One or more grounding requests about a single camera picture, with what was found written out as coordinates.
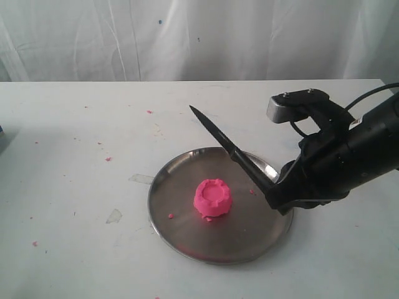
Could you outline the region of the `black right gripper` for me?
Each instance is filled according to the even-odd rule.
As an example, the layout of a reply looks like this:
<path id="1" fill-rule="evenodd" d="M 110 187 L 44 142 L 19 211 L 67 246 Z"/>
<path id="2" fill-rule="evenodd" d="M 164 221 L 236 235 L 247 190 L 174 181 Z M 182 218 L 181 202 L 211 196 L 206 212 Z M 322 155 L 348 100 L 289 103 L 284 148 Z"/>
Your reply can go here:
<path id="1" fill-rule="evenodd" d="M 270 207 L 282 216 L 293 207 L 312 209 L 343 199 L 348 191 L 331 187 L 333 171 L 345 166 L 349 154 L 347 135 L 353 116 L 330 99 L 316 104 L 311 118 L 319 131 L 299 142 L 300 154 L 285 164 L 279 183 L 267 192 Z"/>

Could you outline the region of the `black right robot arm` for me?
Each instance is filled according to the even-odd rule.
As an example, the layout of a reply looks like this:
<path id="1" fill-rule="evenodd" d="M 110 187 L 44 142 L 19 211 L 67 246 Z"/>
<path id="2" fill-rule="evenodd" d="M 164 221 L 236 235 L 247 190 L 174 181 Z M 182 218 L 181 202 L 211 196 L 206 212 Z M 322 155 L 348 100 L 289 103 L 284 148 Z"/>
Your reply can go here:
<path id="1" fill-rule="evenodd" d="M 273 96 L 267 115 L 274 123 L 312 118 L 319 131 L 303 137 L 296 160 L 283 166 L 266 193 L 272 209 L 312 209 L 338 201 L 359 187 L 398 169 L 398 95 L 359 120 L 317 89 Z"/>

